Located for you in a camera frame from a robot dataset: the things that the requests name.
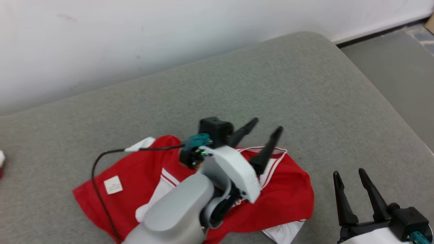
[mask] black cable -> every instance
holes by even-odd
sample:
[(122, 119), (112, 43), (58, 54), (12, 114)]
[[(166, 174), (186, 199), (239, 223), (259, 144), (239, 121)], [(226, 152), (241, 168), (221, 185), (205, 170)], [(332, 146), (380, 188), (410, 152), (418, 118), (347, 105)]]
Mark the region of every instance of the black cable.
[[(177, 145), (177, 146), (171, 146), (171, 147), (163, 147), (163, 148), (140, 148), (138, 151), (161, 151), (161, 150), (177, 149), (177, 148), (182, 148), (182, 147), (184, 147), (184, 144)], [(107, 207), (104, 204), (102, 196), (99, 193), (98, 187), (97, 187), (96, 182), (95, 182), (95, 169), (96, 169), (96, 165), (98, 164), (99, 160), (107, 154), (116, 153), (116, 152), (125, 152), (125, 149), (115, 149), (115, 150), (106, 151), (106, 152), (103, 152), (102, 154), (100, 154), (96, 158), (96, 160), (92, 166), (92, 175), (91, 175), (92, 178), (91, 179), (92, 179), (92, 184), (93, 184), (93, 188), (95, 189), (96, 195), (98, 196), (99, 201), (101, 202), (101, 205), (102, 205), (102, 208), (104, 209), (105, 214), (109, 218), (108, 220), (110, 222), (110, 225), (112, 226), (113, 234), (115, 235), (115, 238), (116, 238), (116, 243), (120, 244), (121, 238), (119, 236), (118, 231), (116, 230), (115, 223), (113, 222), (113, 219), (110, 216), (109, 211), (107, 210)]]

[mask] red fabric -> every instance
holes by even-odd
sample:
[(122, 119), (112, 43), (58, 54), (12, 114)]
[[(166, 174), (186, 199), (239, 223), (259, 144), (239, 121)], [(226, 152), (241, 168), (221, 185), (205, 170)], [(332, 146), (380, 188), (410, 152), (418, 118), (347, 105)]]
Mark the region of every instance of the red fabric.
[[(181, 141), (178, 138), (167, 135), (158, 138), (152, 147), (179, 144)], [(122, 240), (137, 226), (135, 211), (149, 202), (163, 168), (178, 181), (183, 181), (196, 172), (178, 162), (178, 153), (179, 149), (135, 152), (96, 177), (99, 191)], [(248, 151), (241, 154), (247, 160), (256, 155), (255, 152)], [(123, 191), (108, 195), (104, 181), (116, 175), (119, 176)], [(243, 201), (234, 206), (218, 229), (209, 230), (206, 244), (219, 243), (229, 232), (260, 231), (312, 216), (314, 195), (309, 175), (287, 154), (270, 177), (254, 204)], [(73, 194), (86, 216), (115, 239), (92, 182), (89, 180), (79, 186), (73, 190)]]

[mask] white label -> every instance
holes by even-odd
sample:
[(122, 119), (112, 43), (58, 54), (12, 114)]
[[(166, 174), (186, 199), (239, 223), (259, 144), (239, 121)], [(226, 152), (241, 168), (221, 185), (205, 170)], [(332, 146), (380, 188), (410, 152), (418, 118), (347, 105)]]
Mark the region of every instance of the white label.
[(107, 194), (113, 194), (116, 192), (122, 191), (121, 181), (118, 176), (110, 178), (104, 181), (105, 189), (107, 190)]

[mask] gray tabletop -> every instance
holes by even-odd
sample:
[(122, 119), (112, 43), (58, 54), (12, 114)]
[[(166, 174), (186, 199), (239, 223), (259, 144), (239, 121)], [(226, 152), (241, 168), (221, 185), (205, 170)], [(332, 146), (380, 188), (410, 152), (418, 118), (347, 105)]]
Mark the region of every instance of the gray tabletop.
[[(293, 243), (339, 239), (334, 170), (360, 221), (372, 209), (359, 167), (386, 202), (434, 220), (434, 156), (339, 49), (320, 35), (296, 33), (1, 117), (4, 243), (111, 242), (71, 193), (89, 179), (95, 157), (147, 136), (187, 138), (208, 116), (235, 126), (259, 117), (242, 146), (262, 145), (278, 125), (285, 128), (279, 146), (310, 174), (315, 191), (314, 215)], [(223, 242), (271, 243), (260, 233)]]

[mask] floor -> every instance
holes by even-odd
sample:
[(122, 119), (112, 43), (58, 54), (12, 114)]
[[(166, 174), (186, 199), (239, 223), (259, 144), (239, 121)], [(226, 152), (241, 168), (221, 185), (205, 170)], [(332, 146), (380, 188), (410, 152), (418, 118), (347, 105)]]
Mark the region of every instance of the floor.
[(416, 25), (341, 50), (434, 152), (434, 35)]

